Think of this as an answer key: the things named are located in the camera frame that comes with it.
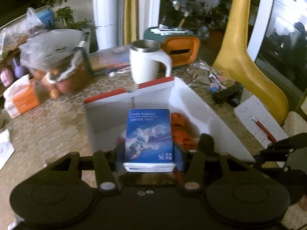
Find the glass window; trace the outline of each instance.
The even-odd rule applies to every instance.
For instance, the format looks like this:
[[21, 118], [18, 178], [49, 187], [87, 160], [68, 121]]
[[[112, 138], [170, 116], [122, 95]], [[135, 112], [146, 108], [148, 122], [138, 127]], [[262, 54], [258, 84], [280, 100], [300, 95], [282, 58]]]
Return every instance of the glass window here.
[[294, 110], [307, 86], [307, 0], [274, 0], [256, 65]]
[[[248, 40], [256, 20], [260, 0], [251, 0]], [[201, 37], [199, 57], [212, 65], [222, 45], [232, 0], [161, 0], [159, 22], [182, 28]]]

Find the stainless steel mug rim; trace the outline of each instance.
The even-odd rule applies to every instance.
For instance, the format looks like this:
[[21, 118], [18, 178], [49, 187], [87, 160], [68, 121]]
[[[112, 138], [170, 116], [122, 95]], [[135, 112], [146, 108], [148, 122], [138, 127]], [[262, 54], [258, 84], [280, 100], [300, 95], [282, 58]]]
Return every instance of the stainless steel mug rim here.
[[131, 49], [142, 53], [157, 52], [161, 48], [161, 44], [153, 40], [136, 40], [131, 43]]

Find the black stapler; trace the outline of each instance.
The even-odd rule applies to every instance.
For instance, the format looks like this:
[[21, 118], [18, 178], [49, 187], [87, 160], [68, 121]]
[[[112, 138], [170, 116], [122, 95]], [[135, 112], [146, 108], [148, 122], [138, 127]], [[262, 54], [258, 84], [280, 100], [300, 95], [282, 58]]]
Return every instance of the black stapler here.
[[243, 89], [244, 86], [240, 82], [236, 81], [232, 86], [214, 93], [213, 101], [215, 103], [226, 102], [231, 106], [236, 107], [240, 104]]

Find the marble countertop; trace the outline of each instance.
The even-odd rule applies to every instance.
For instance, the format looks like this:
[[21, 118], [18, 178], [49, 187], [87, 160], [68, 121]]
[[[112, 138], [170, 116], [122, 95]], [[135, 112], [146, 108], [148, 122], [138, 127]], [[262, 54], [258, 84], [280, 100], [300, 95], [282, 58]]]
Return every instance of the marble countertop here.
[[[186, 67], [174, 70], [173, 75], [184, 80], [190, 79]], [[4, 126], [10, 131], [15, 152], [0, 170], [0, 229], [7, 229], [15, 219], [9, 196], [17, 184], [41, 170], [46, 161], [53, 162], [71, 151], [78, 151], [81, 156], [92, 154], [87, 139], [83, 99], [118, 88], [128, 90], [134, 86], [130, 73], [96, 78], [79, 93], [47, 99], [40, 106], [10, 120]], [[214, 103], [208, 90], [194, 88], [194, 91], [228, 125], [251, 154], [263, 149], [234, 116], [233, 107]], [[83, 172], [82, 178], [91, 186], [95, 186], [93, 177], [93, 171]], [[289, 213], [289, 220], [284, 220], [289, 227], [301, 226], [300, 222], [293, 221], [300, 210], [297, 206], [294, 207]]]

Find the styrofoam box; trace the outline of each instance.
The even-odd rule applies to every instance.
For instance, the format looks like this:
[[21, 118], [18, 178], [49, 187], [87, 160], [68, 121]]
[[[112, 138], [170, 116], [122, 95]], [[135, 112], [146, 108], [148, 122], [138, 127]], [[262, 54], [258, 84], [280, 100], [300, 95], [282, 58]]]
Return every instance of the styrofoam box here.
[[242, 161], [254, 161], [236, 135], [192, 89], [177, 77], [139, 85], [133, 92], [114, 90], [84, 99], [88, 139], [92, 152], [113, 150], [116, 138], [126, 130], [131, 108], [168, 108], [185, 115], [194, 138], [202, 133], [214, 138], [215, 152], [229, 153]]

